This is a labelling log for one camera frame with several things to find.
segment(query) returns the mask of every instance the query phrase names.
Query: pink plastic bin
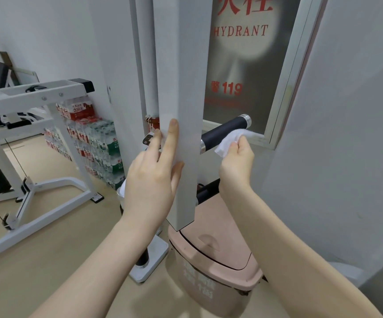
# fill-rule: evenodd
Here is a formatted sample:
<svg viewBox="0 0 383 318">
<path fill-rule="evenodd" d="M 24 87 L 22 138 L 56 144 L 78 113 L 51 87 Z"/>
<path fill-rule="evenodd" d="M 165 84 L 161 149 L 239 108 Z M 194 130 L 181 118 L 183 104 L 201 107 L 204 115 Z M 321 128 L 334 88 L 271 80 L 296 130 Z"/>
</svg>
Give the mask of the pink plastic bin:
<svg viewBox="0 0 383 318">
<path fill-rule="evenodd" d="M 184 229 L 170 226 L 168 237 L 187 293 L 215 315 L 231 315 L 262 278 L 219 194 L 197 206 L 194 222 Z"/>
</svg>

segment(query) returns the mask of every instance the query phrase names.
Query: white cloth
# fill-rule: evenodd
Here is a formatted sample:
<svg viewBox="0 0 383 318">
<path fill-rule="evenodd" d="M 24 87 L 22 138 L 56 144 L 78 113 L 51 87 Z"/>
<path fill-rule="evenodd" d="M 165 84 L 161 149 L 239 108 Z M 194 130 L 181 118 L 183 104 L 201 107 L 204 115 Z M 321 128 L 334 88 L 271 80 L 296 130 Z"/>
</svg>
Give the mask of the white cloth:
<svg viewBox="0 0 383 318">
<path fill-rule="evenodd" d="M 220 155 L 222 158 L 227 156 L 228 149 L 232 142 L 238 142 L 240 136 L 246 136 L 246 138 L 256 137 L 256 133 L 248 131 L 247 129 L 236 129 L 229 133 L 215 149 L 215 153 Z"/>
</svg>

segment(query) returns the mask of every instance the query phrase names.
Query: glass panel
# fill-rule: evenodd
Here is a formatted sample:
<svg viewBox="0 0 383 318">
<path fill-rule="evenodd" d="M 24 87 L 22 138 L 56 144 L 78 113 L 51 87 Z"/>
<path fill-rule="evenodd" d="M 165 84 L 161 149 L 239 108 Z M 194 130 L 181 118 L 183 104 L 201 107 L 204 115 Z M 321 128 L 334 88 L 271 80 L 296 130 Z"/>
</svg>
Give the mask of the glass panel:
<svg viewBox="0 0 383 318">
<path fill-rule="evenodd" d="M 263 134 L 300 0 L 214 0 L 203 118 Z"/>
</svg>

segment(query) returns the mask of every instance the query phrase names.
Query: beige floor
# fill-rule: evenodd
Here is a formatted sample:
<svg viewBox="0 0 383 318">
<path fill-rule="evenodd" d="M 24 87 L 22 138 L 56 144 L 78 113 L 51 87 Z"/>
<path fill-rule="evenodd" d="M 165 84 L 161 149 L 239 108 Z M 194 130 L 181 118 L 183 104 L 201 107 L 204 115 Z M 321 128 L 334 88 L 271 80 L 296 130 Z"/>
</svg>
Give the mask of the beige floor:
<svg viewBox="0 0 383 318">
<path fill-rule="evenodd" d="M 34 181 L 77 176 L 72 162 L 46 147 L 42 136 L 11 144 L 26 173 Z M 22 174 L 12 153 L 5 151 Z M 0 254 L 0 317 L 27 317 L 51 295 L 90 255 L 120 219 L 116 194 L 101 181 L 94 183 L 104 200 L 88 202 Z M 76 188 L 38 194 L 29 220 L 51 210 L 78 194 Z M 0 202 L 0 214 L 14 211 L 19 204 Z M 167 240 L 166 229 L 161 237 Z M 0 237 L 6 230 L 0 224 Z M 172 251 L 150 278 L 137 285 L 127 278 L 108 317 L 123 318 L 208 318 L 214 317 L 194 302 L 175 277 Z M 265 281 L 254 290 L 244 318 L 287 318 L 283 307 Z"/>
</svg>

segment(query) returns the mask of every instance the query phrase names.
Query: person's left hand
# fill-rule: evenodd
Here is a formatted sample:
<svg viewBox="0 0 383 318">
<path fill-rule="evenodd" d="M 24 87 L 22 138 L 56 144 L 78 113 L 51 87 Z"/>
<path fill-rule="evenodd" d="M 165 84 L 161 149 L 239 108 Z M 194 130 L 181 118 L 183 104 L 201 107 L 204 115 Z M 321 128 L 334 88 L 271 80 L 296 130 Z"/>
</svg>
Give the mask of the person's left hand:
<svg viewBox="0 0 383 318">
<path fill-rule="evenodd" d="M 125 186 L 123 218 L 153 236 L 173 205 L 184 163 L 173 167 L 178 142 L 178 121 L 169 123 L 168 136 L 159 157 L 162 133 L 159 129 L 146 151 L 132 162 Z"/>
</svg>

